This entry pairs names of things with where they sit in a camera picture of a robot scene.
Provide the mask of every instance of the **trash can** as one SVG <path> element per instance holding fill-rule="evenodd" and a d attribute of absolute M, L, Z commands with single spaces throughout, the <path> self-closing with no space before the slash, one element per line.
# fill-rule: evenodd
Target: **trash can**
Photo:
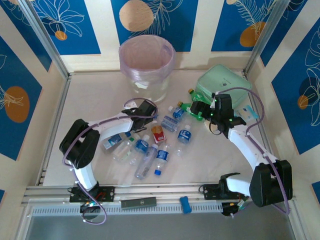
<path fill-rule="evenodd" d="M 164 100 L 176 63 L 171 43 L 156 35 L 136 36 L 120 46 L 119 59 L 120 71 L 127 77 L 135 97 L 155 103 Z"/>

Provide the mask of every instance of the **blue bottle cap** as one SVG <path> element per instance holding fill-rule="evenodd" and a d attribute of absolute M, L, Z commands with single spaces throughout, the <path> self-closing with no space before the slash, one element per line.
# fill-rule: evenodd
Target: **blue bottle cap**
<path fill-rule="evenodd" d="M 154 174 L 160 176 L 160 175 L 161 175 L 161 171 L 156 169 L 156 170 L 154 171 Z"/>

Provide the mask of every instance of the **green container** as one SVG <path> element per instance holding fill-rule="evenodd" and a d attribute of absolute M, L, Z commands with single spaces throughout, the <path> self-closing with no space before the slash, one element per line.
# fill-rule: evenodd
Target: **green container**
<path fill-rule="evenodd" d="M 205 100 L 211 103 L 213 100 L 211 97 L 212 93 L 234 87 L 251 90 L 252 84 L 229 68 L 218 64 L 210 68 L 198 79 L 195 91 L 201 93 Z M 232 108 L 236 108 L 248 96 L 248 92 L 242 89 L 234 89 L 225 93 L 231 96 Z"/>
<path fill-rule="evenodd" d="M 211 105 L 211 101 L 207 100 L 206 97 L 201 92 L 196 92 L 195 90 L 190 88 L 188 93 L 191 96 L 192 102 L 200 101 L 200 102 L 204 102 L 206 104 L 210 104 Z"/>
<path fill-rule="evenodd" d="M 191 103 L 183 103 L 182 101 L 179 101 L 177 106 L 182 108 L 184 111 L 189 113 L 191 116 L 195 117 L 198 121 L 202 121 L 204 119 L 202 116 L 198 116 L 198 115 L 195 115 L 194 113 L 190 112 Z"/>

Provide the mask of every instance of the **blue label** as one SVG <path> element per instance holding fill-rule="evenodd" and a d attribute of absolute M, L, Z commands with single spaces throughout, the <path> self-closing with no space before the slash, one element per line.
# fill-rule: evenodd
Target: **blue label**
<path fill-rule="evenodd" d="M 171 118 L 171 117 L 169 117 L 169 116 L 164 116 L 163 119 L 169 121 L 170 123 L 178 124 L 178 121 L 177 121 L 177 120 L 174 120 L 173 118 Z"/>
<path fill-rule="evenodd" d="M 113 145 L 117 144 L 118 142 L 120 142 L 121 140 L 122 140 L 122 138 L 120 137 L 120 135 L 116 134 L 116 135 L 110 137 L 108 139 L 108 142 L 110 143 L 111 146 L 113 146 Z"/>
<path fill-rule="evenodd" d="M 169 153 L 168 153 L 167 151 L 159 150 L 159 151 L 158 151 L 158 154 L 156 155 L 156 158 L 157 158 L 157 159 L 163 159 L 163 160 L 165 160 L 165 161 L 168 161 L 168 160 L 167 160 L 168 155 L 169 155 Z"/>
<path fill-rule="evenodd" d="M 125 132 L 124 133 L 127 137 L 130 137 L 131 136 L 131 133 L 129 131 Z"/>
<path fill-rule="evenodd" d="M 175 119 L 178 119 L 179 121 L 181 120 L 181 117 L 182 115 L 185 113 L 185 111 L 180 108 L 180 107 L 176 107 L 174 112 L 172 113 L 172 116 L 175 118 Z"/>
<path fill-rule="evenodd" d="M 142 140 L 142 139 L 139 139 L 135 144 L 135 148 L 142 150 L 144 153 L 147 152 L 148 147 L 149 147 L 149 144 L 145 140 Z"/>
<path fill-rule="evenodd" d="M 189 142 L 190 138 L 191 138 L 191 132 L 187 130 L 181 130 L 179 132 L 178 139 L 186 139 Z"/>

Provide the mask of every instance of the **wall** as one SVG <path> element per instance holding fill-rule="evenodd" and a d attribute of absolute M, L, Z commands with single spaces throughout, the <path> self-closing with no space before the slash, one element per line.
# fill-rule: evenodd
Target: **wall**
<path fill-rule="evenodd" d="M 24 192 L 35 184 L 66 81 L 26 19 L 15 12 L 16 5 L 5 4 L 0 0 L 1 239 L 15 233 Z"/>
<path fill-rule="evenodd" d="M 280 20 L 249 79 L 264 103 L 272 147 L 292 166 L 293 195 L 309 237 L 319 239 L 320 204 L 311 184 L 320 180 L 320 2 L 303 4 L 289 25 Z"/>
<path fill-rule="evenodd" d="M 156 34 L 176 68 L 243 69 L 277 0 L 34 0 L 70 72 L 118 70 L 128 38 Z"/>

